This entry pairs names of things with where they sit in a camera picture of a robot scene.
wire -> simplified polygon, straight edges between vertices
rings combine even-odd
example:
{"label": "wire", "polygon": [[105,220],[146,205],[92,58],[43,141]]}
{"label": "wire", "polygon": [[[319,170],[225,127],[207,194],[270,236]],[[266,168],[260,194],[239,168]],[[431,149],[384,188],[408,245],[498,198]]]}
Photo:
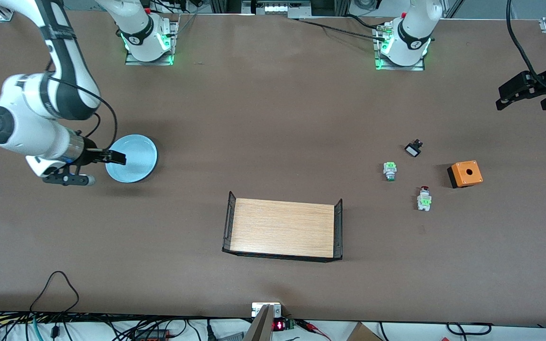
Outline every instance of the wire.
{"label": "wire", "polygon": [[[169,322],[167,322],[167,324],[165,325],[165,328],[164,330],[167,330],[167,326],[170,324],[170,322],[173,321],[173,320],[169,320]],[[180,331],[180,333],[176,334],[176,335],[170,335],[170,337],[168,337],[169,339],[173,339],[175,338],[176,336],[182,334],[184,332],[184,330],[187,329],[187,320],[184,320],[184,328]]]}
{"label": "wire", "polygon": [[515,33],[513,32],[513,28],[511,27],[511,0],[507,0],[507,30],[509,31],[509,36],[511,37],[511,40],[513,41],[513,44],[515,47],[518,48],[519,54],[522,55],[522,59],[526,63],[526,66],[528,67],[528,71],[530,71],[532,78],[534,78],[539,84],[546,88],[546,82],[538,75],[538,73],[535,71],[534,67],[532,67],[532,64],[530,60],[528,59],[528,56],[526,56],[526,52],[524,51],[524,48],[519,43],[517,37],[515,37]]}
{"label": "wire", "polygon": [[41,290],[41,293],[39,293],[39,295],[37,296],[37,298],[35,298],[35,300],[33,301],[33,303],[31,304],[30,307],[28,307],[28,310],[33,314],[35,315],[35,311],[33,311],[33,306],[35,306],[35,304],[37,303],[37,301],[41,298],[41,296],[45,293],[48,285],[50,284],[50,281],[52,280],[52,277],[54,277],[55,274],[61,274],[64,276],[64,279],[67,281],[67,284],[69,285],[69,287],[71,288],[71,290],[73,291],[73,293],[75,294],[75,303],[73,305],[71,305],[69,308],[61,311],[61,313],[67,313],[70,309],[73,309],[73,307],[75,307],[79,302],[80,302],[80,294],[77,293],[77,290],[73,287],[73,285],[71,284],[71,282],[69,281],[69,277],[67,277],[67,274],[65,274],[63,271],[60,271],[60,270],[56,270],[54,272],[52,272],[52,274],[50,274],[50,277],[47,279],[46,283],[45,283],[45,286],[44,288]]}
{"label": "wire", "polygon": [[328,26],[328,25],[324,25],[324,24],[319,24],[318,22],[302,21],[302,20],[298,20],[298,22],[304,22],[305,24],[315,25],[315,26],[319,26],[319,27],[323,27],[323,28],[329,28],[330,30],[346,33],[348,35],[366,37],[366,38],[374,39],[374,40],[377,40],[377,41],[385,41],[385,38],[383,38],[383,37],[369,36],[369,35],[364,35],[362,33],[356,33],[356,32],[351,32],[351,31],[347,31],[347,30],[342,30],[340,28],[336,28],[336,27],[332,27],[332,26]]}
{"label": "wire", "polygon": [[113,124],[114,124],[114,128],[113,128],[113,138],[111,139],[111,143],[109,143],[109,145],[104,148],[104,149],[109,149],[111,148],[111,145],[113,145],[113,143],[115,142],[115,140],[117,139],[117,114],[115,114],[115,110],[113,110],[113,108],[111,107],[111,105],[105,101],[104,99],[102,99],[102,97],[96,95],[95,93],[93,93],[92,91],[89,91],[87,89],[84,89],[78,85],[75,85],[75,84],[71,84],[67,81],[64,81],[64,80],[59,80],[58,78],[54,78],[52,77],[51,75],[48,75],[48,78],[50,80],[53,80],[53,81],[56,81],[56,82],[59,82],[59,83],[62,83],[64,85],[67,85],[67,86],[70,86],[70,87],[74,87],[78,90],[81,90],[81,91],[84,91],[85,93],[87,93],[88,95],[91,95],[92,97],[94,97],[95,99],[98,99],[100,102],[102,102],[107,108],[109,108],[109,110],[111,111],[111,115],[113,115]]}
{"label": "wire", "polygon": [[35,334],[37,335],[37,339],[39,341],[44,341],[44,338],[41,337],[41,333],[39,332],[39,328],[37,328],[37,317],[33,316],[33,329],[35,330]]}
{"label": "wire", "polygon": [[367,28],[372,28],[373,30],[376,29],[376,27],[378,25],[370,25],[370,24],[366,24],[363,20],[361,20],[357,15],[352,15],[351,13],[347,13],[345,15],[345,17],[349,17],[349,18],[353,18],[355,20],[357,20],[357,22],[359,22],[362,26],[366,26]]}
{"label": "wire", "polygon": [[199,11],[201,11],[202,9],[205,9],[205,8],[206,8],[206,7],[204,6],[204,7],[201,7],[201,9],[197,9],[197,10],[195,11],[195,13],[193,13],[193,16],[190,17],[189,20],[188,20],[187,22],[184,23],[184,25],[180,28],[180,30],[178,30],[178,33],[176,33],[176,36],[180,35],[180,32],[182,32],[182,31],[184,30],[184,28],[187,27],[187,25],[189,25],[189,22],[191,22],[191,21],[193,21],[193,20],[195,19],[197,13],[198,13]]}
{"label": "wire", "polygon": [[321,335],[321,336],[325,337],[326,339],[328,339],[328,341],[332,341],[332,339],[330,339],[327,335],[325,335],[321,330],[316,330],[315,333],[317,335]]}
{"label": "wire", "polygon": [[197,331],[197,329],[195,329],[194,326],[191,326],[191,322],[189,322],[188,320],[186,320],[186,321],[187,321],[187,324],[188,324],[191,328],[193,328],[193,330],[195,330],[195,332],[197,333],[197,339],[199,339],[199,341],[201,341],[201,336],[199,336],[199,332]]}
{"label": "wire", "polygon": [[94,127],[94,129],[91,130],[91,132],[87,133],[87,135],[85,136],[85,138],[89,138],[91,134],[93,134],[96,129],[98,129],[98,126],[100,126],[100,115],[98,115],[97,112],[94,113],[94,116],[97,117],[98,119],[98,122],[96,123],[96,126]]}
{"label": "wire", "polygon": [[71,333],[69,333],[69,328],[67,328],[67,322],[63,321],[64,331],[67,332],[67,337],[69,337],[69,341],[73,341],[73,338],[71,337]]}
{"label": "wire", "polygon": [[164,7],[165,9],[167,9],[168,11],[170,11],[171,13],[174,13],[173,9],[179,9],[181,11],[186,11],[186,9],[181,9],[180,7],[174,7],[174,6],[167,6],[167,5],[164,5],[162,2],[160,2],[159,0],[151,0],[151,2],[153,2],[154,4],[156,5],[159,5],[161,7]]}
{"label": "wire", "polygon": [[383,328],[383,323],[379,322],[379,326],[381,326],[381,333],[383,334],[383,337],[385,338],[385,341],[389,341],[389,339],[386,337],[385,328]]}
{"label": "wire", "polygon": [[[452,330],[452,328],[450,328],[450,325],[453,324],[457,327],[459,327],[459,330],[460,332],[455,332]],[[473,323],[472,325],[476,325],[476,326],[487,326],[488,329],[483,331],[483,332],[465,332],[464,329],[462,328],[461,324],[457,323],[457,322],[448,322],[446,323],[446,329],[448,330],[448,332],[451,332],[452,334],[454,335],[457,335],[457,336],[462,336],[464,341],[467,341],[466,337],[467,335],[472,335],[472,336],[483,336],[483,335],[487,335],[487,334],[490,334],[490,332],[492,332],[492,324],[488,324],[488,323]]]}

table surface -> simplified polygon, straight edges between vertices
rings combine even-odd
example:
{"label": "table surface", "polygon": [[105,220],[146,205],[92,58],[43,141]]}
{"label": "table surface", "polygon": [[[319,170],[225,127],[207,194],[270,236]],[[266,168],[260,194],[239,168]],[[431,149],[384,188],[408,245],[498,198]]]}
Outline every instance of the table surface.
{"label": "table surface", "polygon": [[[537,100],[496,111],[498,86],[525,69],[503,21],[441,21],[426,71],[389,72],[375,70],[367,39],[236,15],[197,16],[172,67],[126,67],[107,13],[69,18],[119,136],[150,136],[160,160],[141,183],[116,183],[100,164],[83,168],[96,186],[63,188],[0,149],[0,310],[28,309],[59,269],[82,296],[76,311],[238,317],[280,301],[308,319],[546,324],[546,112]],[[537,22],[514,30],[546,68]],[[47,61],[26,18],[0,25],[0,87]],[[112,123],[100,114],[104,145]],[[412,158],[403,147],[416,138]],[[465,160],[484,182],[452,189],[446,168]],[[420,186],[430,212],[416,209]],[[221,252],[230,190],[342,198],[344,259]],[[35,309],[73,300],[57,277]]]}

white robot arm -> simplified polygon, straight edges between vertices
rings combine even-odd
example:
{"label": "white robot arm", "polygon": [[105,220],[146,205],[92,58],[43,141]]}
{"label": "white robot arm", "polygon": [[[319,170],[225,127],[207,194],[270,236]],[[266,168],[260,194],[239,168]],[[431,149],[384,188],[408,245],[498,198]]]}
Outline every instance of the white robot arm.
{"label": "white robot arm", "polygon": [[[166,47],[158,43],[158,15],[147,15],[136,0],[99,2],[114,17],[135,58],[151,61],[164,54]],[[85,65],[62,0],[0,0],[0,5],[37,25],[56,67],[54,73],[5,80],[0,96],[0,147],[25,155],[33,172],[48,183],[90,185],[92,177],[71,174],[69,167],[91,162],[125,164],[125,155],[98,149],[92,140],[58,123],[60,118],[88,119],[100,105],[93,96],[100,95],[98,86]]]}
{"label": "white robot arm", "polygon": [[431,33],[442,18],[440,0],[410,0],[405,17],[393,19],[388,42],[381,53],[401,66],[415,65],[426,54]]}

blue dish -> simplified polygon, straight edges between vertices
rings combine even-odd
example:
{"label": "blue dish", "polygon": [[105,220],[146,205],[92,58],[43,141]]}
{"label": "blue dish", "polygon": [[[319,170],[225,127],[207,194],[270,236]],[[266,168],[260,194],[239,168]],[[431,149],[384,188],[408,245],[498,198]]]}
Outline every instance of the blue dish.
{"label": "blue dish", "polygon": [[126,154],[126,165],[106,164],[109,175],[121,183],[135,183],[151,174],[157,164],[157,147],[143,135],[128,135],[111,145],[113,151]]}

orange push button box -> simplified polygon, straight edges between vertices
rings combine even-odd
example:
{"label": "orange push button box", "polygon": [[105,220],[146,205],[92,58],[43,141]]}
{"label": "orange push button box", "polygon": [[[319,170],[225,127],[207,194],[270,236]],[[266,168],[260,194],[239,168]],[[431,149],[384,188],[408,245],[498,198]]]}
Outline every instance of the orange push button box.
{"label": "orange push button box", "polygon": [[457,162],[448,168],[452,188],[473,186],[483,182],[482,174],[475,160]]}

